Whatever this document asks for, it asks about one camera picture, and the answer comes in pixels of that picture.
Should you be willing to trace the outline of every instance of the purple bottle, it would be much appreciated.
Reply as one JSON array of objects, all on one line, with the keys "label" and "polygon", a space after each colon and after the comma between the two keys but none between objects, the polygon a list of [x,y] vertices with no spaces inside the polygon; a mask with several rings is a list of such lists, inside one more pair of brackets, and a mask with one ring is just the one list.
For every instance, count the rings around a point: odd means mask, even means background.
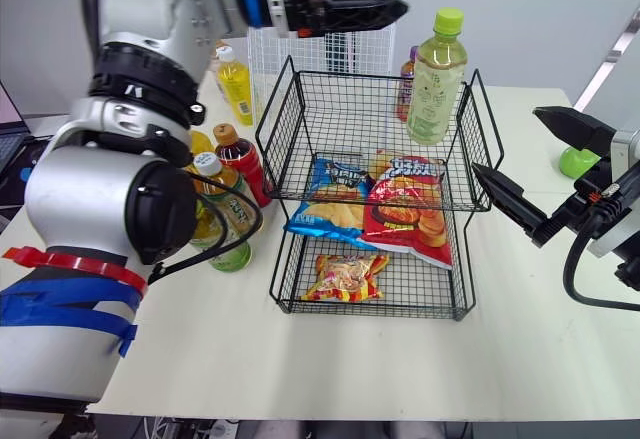
[{"label": "purple bottle", "polygon": [[400,83],[398,91],[398,100],[396,101],[396,115],[402,122],[407,122],[409,114],[409,106],[411,105],[411,90],[413,89],[413,65],[416,62],[416,52],[418,46],[413,46],[409,53],[409,60],[402,65],[400,76],[406,78]]}]

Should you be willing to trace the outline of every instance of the laptop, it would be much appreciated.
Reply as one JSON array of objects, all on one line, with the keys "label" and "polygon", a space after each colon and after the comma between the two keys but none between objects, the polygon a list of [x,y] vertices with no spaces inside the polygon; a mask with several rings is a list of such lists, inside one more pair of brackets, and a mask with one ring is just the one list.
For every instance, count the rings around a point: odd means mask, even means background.
[{"label": "laptop", "polygon": [[29,129],[0,83],[0,175],[27,137]]}]

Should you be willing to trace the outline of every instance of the brown bottle cap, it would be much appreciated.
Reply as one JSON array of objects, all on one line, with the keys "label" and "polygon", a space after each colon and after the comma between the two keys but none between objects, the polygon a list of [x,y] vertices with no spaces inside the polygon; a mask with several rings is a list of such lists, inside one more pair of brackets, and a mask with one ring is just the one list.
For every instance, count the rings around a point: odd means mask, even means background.
[{"label": "brown bottle cap", "polygon": [[213,128],[213,135],[221,146],[230,146],[238,142],[238,133],[231,124],[218,124]]}]

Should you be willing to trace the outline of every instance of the black wire basket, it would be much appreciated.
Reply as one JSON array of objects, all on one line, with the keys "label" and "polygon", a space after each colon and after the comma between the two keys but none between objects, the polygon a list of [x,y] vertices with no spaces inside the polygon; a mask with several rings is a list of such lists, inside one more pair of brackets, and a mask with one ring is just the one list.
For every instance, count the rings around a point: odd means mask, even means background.
[{"label": "black wire basket", "polygon": [[[335,72],[296,71],[289,57],[256,131],[263,157],[267,194],[284,200],[310,200],[312,166],[316,158],[368,169],[379,150],[420,156],[444,164],[439,206],[444,211],[453,268],[442,269],[410,254],[388,253],[390,263],[378,275],[382,299],[358,303],[305,301],[301,295],[316,281],[319,254],[366,253],[343,242],[285,232],[282,237],[270,295],[283,311],[364,314],[460,320],[475,306],[467,228],[475,212],[488,211],[489,198],[471,164],[494,167],[478,113],[474,90],[482,93],[497,146],[497,167],[504,155],[479,72],[462,83],[444,140],[435,146],[412,141],[397,117],[396,101],[407,79]],[[336,191],[321,202],[374,204],[371,199],[348,199]],[[385,202],[385,206],[406,206]],[[462,229],[464,247],[461,247]]]}]

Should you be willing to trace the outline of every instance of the table surface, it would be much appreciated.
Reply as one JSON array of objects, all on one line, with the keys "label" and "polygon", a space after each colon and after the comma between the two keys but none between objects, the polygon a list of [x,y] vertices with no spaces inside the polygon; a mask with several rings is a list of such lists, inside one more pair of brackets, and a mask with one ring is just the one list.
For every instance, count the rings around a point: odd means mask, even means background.
[{"label": "table surface", "polygon": [[[530,114],[567,105],[557,89],[490,87],[506,149],[502,170],[547,213],[572,190],[555,166],[564,149]],[[232,120],[207,77],[204,130]],[[252,137],[250,128],[240,135]],[[562,288],[573,235],[543,249],[501,213],[470,226],[478,305],[448,320],[284,314],[268,296],[284,218],[277,204],[252,239],[248,267],[207,264],[154,284],[138,335],[90,411],[252,419],[542,421],[637,418],[640,315],[589,308]],[[0,250],[43,244],[21,211]],[[176,260],[193,253],[187,246]],[[628,301],[617,258],[583,256],[578,288]],[[0,288],[25,274],[0,261]]]}]

